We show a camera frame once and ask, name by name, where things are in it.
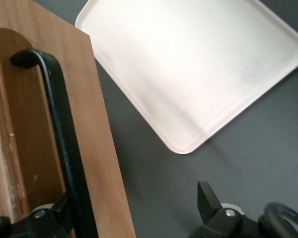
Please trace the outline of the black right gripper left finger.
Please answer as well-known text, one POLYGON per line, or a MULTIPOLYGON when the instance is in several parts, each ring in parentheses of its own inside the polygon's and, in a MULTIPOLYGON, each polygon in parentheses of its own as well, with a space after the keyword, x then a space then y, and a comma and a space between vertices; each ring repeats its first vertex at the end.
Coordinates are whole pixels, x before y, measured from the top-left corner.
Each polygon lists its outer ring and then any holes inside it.
POLYGON ((18 222, 0 217, 0 238, 69 238, 72 230, 66 193, 56 203, 39 206, 18 222))

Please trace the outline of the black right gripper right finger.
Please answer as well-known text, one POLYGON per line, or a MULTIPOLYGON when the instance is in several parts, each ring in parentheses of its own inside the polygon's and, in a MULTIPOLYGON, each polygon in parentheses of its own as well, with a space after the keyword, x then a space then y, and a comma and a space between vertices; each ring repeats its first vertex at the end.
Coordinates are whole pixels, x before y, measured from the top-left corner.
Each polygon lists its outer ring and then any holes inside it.
POLYGON ((260 238, 257 222, 236 205, 221 204, 206 181, 197 186, 197 206, 203 225, 192 238, 260 238))

